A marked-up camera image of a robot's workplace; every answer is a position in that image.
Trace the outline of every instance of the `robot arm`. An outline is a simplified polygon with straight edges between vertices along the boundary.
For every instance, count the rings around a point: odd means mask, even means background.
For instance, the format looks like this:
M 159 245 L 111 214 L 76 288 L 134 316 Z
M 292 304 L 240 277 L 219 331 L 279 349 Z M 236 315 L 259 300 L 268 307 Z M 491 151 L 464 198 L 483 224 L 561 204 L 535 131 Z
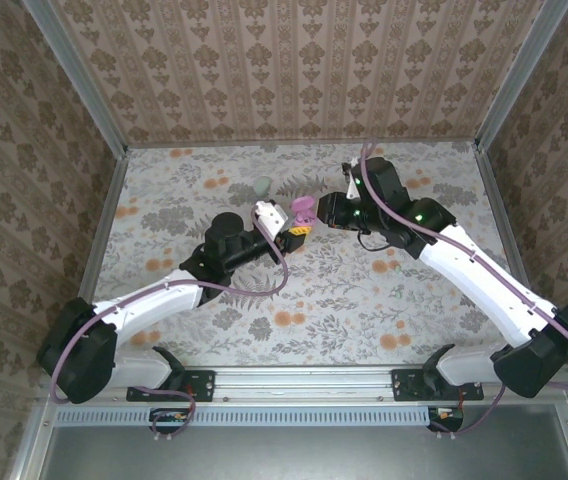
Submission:
M 382 201 L 406 220 L 452 238 L 474 253 L 469 258 L 449 243 L 403 225 L 378 208 L 366 189 L 358 159 L 343 164 L 349 187 L 345 193 L 328 194 L 319 202 L 318 218 L 329 227 L 363 234 L 379 232 L 389 245 L 406 250 L 413 258 L 442 273 L 481 308 L 500 330 L 505 342 L 478 347 L 447 345 L 425 365 L 431 385 L 459 386 L 469 382 L 502 382 L 525 397 L 534 397 L 568 361 L 568 340 L 532 308 L 522 303 L 506 285 L 480 265 L 481 258 L 509 280 L 537 309 L 568 330 L 568 306 L 558 310 L 513 279 L 456 224 L 455 217 L 435 200 L 411 200 L 393 165 L 381 157 L 367 160 L 371 186 Z
M 274 202 L 258 202 L 257 222 L 280 253 L 293 252 L 304 243 L 287 227 L 287 215 Z M 37 353 L 38 363 L 49 375 L 71 339 L 88 321 L 105 314 L 72 348 L 57 379 L 57 385 L 73 403 L 82 403 L 102 389 L 144 386 L 176 390 L 183 367 L 162 348 L 122 354 L 118 347 L 137 332 L 169 315 L 197 308 L 221 293 L 199 285 L 175 285 L 179 280 L 208 282 L 228 287 L 237 268 L 270 253 L 279 262 L 259 229 L 244 230 L 239 215 L 216 216 L 190 258 L 168 276 L 120 298 L 90 305 L 82 298 L 68 302 Z M 123 308 L 113 308 L 127 304 Z

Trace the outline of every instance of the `floral fabric surface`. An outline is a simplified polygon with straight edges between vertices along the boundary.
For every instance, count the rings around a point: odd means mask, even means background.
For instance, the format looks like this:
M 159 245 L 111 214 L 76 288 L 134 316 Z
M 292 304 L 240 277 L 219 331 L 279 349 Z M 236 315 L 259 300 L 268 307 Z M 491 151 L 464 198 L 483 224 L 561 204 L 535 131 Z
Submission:
M 296 197 L 346 191 L 340 163 L 359 144 L 145 149 L 129 168 L 98 282 L 108 299 L 167 275 L 203 242 L 216 214 L 233 211 L 250 227 L 254 182 L 290 213 Z M 412 198 L 432 197 L 485 251 L 506 265 L 470 142 L 388 143 Z M 382 238 L 364 237 L 369 246 Z M 187 365 L 336 365 L 422 362 L 439 346 L 499 337 L 448 280 L 407 253 L 370 253 L 355 232 L 318 224 L 287 256 L 291 276 L 277 296 L 222 294 L 136 335 L 129 348 L 162 345 Z M 282 279 L 269 257 L 242 267 L 235 287 L 267 290 Z

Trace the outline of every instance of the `purple cable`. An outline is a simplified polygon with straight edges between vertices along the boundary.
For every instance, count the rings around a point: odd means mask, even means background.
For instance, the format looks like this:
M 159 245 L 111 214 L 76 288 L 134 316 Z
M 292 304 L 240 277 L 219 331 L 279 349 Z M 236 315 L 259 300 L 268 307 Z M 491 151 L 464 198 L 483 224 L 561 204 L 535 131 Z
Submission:
M 441 240 L 443 242 L 446 242 L 449 245 L 454 246 L 458 250 L 461 250 L 462 252 L 467 254 L 469 257 L 473 257 L 474 260 L 478 264 L 480 264 L 482 267 L 484 267 L 484 269 L 486 271 L 488 271 L 491 275 L 493 275 L 493 277 L 495 277 L 502 285 L 504 285 L 504 287 L 506 287 L 513 295 L 515 295 L 524 305 L 529 307 L 531 312 L 537 313 L 540 317 L 542 317 L 544 319 L 545 322 L 547 322 L 553 328 L 555 328 L 557 331 L 559 331 L 562 334 L 562 336 L 564 336 L 564 338 L 566 338 L 568 340 L 568 330 L 566 330 L 562 325 L 560 325 L 557 322 L 557 320 L 555 320 L 553 317 L 548 315 L 544 310 L 542 310 L 541 308 L 538 308 L 535 305 L 534 302 L 532 302 L 531 300 L 528 299 L 528 297 L 526 295 L 520 293 L 520 291 L 517 289 L 517 287 L 515 287 L 515 285 L 513 285 L 511 282 L 509 282 L 508 279 L 504 278 L 486 260 L 484 260 L 482 257 L 474 257 L 474 255 L 475 255 L 474 250 L 468 248 L 466 245 L 463 245 L 460 242 L 458 242 L 458 241 L 456 241 L 452 238 L 447 237 L 446 235 L 442 235 L 440 233 L 434 232 L 433 230 L 429 230 L 428 228 L 422 227 L 421 225 L 418 225 L 418 224 L 413 223 L 409 220 L 406 220 L 405 218 L 401 217 L 400 215 L 395 213 L 393 210 L 391 210 L 382 201 L 382 199 L 377 195 L 377 193 L 375 193 L 375 190 L 373 190 L 373 186 L 371 185 L 371 182 L 368 178 L 368 171 L 366 170 L 366 159 L 373 153 L 374 148 L 375 148 L 375 142 L 367 142 L 362 147 L 362 152 L 361 152 L 361 157 L 360 157 L 360 163 L 362 164 L 362 180 L 364 180 L 364 185 L 366 186 L 366 189 L 368 190 L 368 193 L 371 196 L 371 198 L 373 199 L 373 201 L 386 214 L 388 214 L 396 222 L 399 222 L 403 225 L 406 225 L 407 227 L 410 227 L 417 232 L 424 233 L 425 235 L 428 235 L 430 237 L 433 237 L 433 238 L 436 238 L 436 239 Z M 566 384 L 566 383 L 549 382 L 548 385 L 551 386 L 551 387 L 554 387 L 554 388 L 562 388 L 562 389 L 568 390 L 568 384 Z
M 450 433 L 451 435 L 462 435 L 464 433 L 472 432 L 477 427 L 479 427 L 484 420 L 486 420 L 486 418 L 491 414 L 491 412 L 493 410 L 495 410 L 495 407 L 497 407 L 497 404 L 500 403 L 500 400 L 502 399 L 504 392 L 506 392 L 506 386 L 502 385 L 502 387 L 500 388 L 500 391 L 497 392 L 497 395 L 495 395 L 495 398 L 493 399 L 493 402 L 491 403 L 491 405 L 482 414 L 482 416 L 477 419 L 477 422 L 469 425 L 468 427 L 462 428 L 461 430 L 458 430 L 457 432 L 451 432 L 444 425 L 442 425 L 441 423 L 434 422 L 433 420 L 431 420 L 431 425 L 435 425 L 437 428 L 439 428 L 443 432 Z
M 131 303 L 134 303 L 134 302 L 136 302 L 136 301 L 138 301 L 138 300 L 140 300 L 140 299 L 142 299 L 142 298 L 144 298 L 148 295 L 151 295 L 155 292 L 159 292 L 160 290 L 164 290 L 164 289 L 170 288 L 170 287 L 179 287 L 180 285 L 197 285 L 199 287 L 208 287 L 208 288 L 213 288 L 213 289 L 216 289 L 216 290 L 221 290 L 223 292 L 235 293 L 237 295 L 249 295 L 249 296 L 253 296 L 253 297 L 270 297 L 271 295 L 275 295 L 276 293 L 279 293 L 284 288 L 286 283 L 288 282 L 288 265 L 286 264 L 286 260 L 284 260 L 284 255 L 282 255 L 282 252 L 280 252 L 277 245 L 275 245 L 275 242 L 273 240 L 271 240 L 271 238 L 269 237 L 266 230 L 264 228 L 262 228 L 262 226 L 257 222 L 255 212 L 256 212 L 256 208 L 253 208 L 253 210 L 251 210 L 251 218 L 253 219 L 253 223 L 255 224 L 255 228 L 257 228 L 259 230 L 259 232 L 262 234 L 264 239 L 267 241 L 267 243 L 273 249 L 275 256 L 277 257 L 277 259 L 280 261 L 280 263 L 282 265 L 282 270 L 283 270 L 283 274 L 284 274 L 283 275 L 284 278 L 282 279 L 282 283 L 280 283 L 277 287 L 275 287 L 274 289 L 269 290 L 267 292 L 251 292 L 251 291 L 248 291 L 248 290 L 241 290 L 241 289 L 233 288 L 233 287 L 224 287 L 222 285 L 217 285 L 215 283 L 202 282 L 200 280 L 173 280 L 173 281 L 168 282 L 166 284 L 156 285 L 154 287 L 147 288 L 146 290 L 142 290 L 141 292 L 136 293 L 135 295 L 132 295 L 132 296 L 122 300 L 120 303 L 107 308 L 106 310 L 98 313 L 93 318 L 91 318 L 88 322 L 86 322 L 84 325 L 82 325 L 82 327 L 75 333 L 75 335 L 73 335 L 71 340 L 68 342 L 68 344 L 66 345 L 66 347 L 62 351 L 62 354 L 60 355 L 60 358 L 57 361 L 55 368 L 53 369 L 53 374 L 51 375 L 51 386 L 49 388 L 49 394 L 51 396 L 51 401 L 53 401 L 53 403 L 57 403 L 58 405 L 62 405 L 62 404 L 69 402 L 69 400 L 66 399 L 66 398 L 58 397 L 56 389 L 55 389 L 55 387 L 57 385 L 57 380 L 60 376 L 60 372 L 62 371 L 62 367 L 64 366 L 64 363 L 66 362 L 66 359 L 68 358 L 71 351 L 73 350 L 73 347 L 75 347 L 75 345 L 80 340 L 80 338 L 82 338 L 82 336 L 93 325 L 95 325 L 97 322 L 99 322 L 104 317 L 115 312 L 117 309 L 125 308 L 128 305 L 130 305 Z M 171 395 L 177 395 L 177 392 L 172 392 Z
M 188 393 L 184 393 L 184 392 L 178 392 L 177 390 L 153 390 L 152 388 L 146 388 L 146 387 L 133 387 L 137 390 L 139 390 L 140 392 L 143 393 L 150 393 L 153 395 L 172 395 L 172 396 L 177 396 L 177 397 L 182 397 L 188 400 L 189 402 L 189 412 L 188 412 L 188 416 L 186 417 L 186 420 L 184 420 L 184 423 L 182 423 L 182 425 L 175 430 L 174 432 L 170 433 L 170 434 L 166 434 L 165 436 L 171 435 L 172 437 L 176 437 L 177 435 L 179 435 L 180 433 L 182 433 L 184 430 L 186 430 L 186 427 L 193 421 L 193 418 L 195 418 L 195 409 L 196 409 L 196 403 L 195 403 L 195 399 L 193 398 L 192 395 L 189 395 Z M 160 435 L 160 432 L 157 431 L 157 421 L 162 418 L 162 417 L 168 417 L 169 415 L 174 415 L 175 412 L 159 412 L 155 415 L 155 417 L 153 417 L 153 422 L 151 423 L 151 430 L 153 431 L 153 433 L 155 435 Z

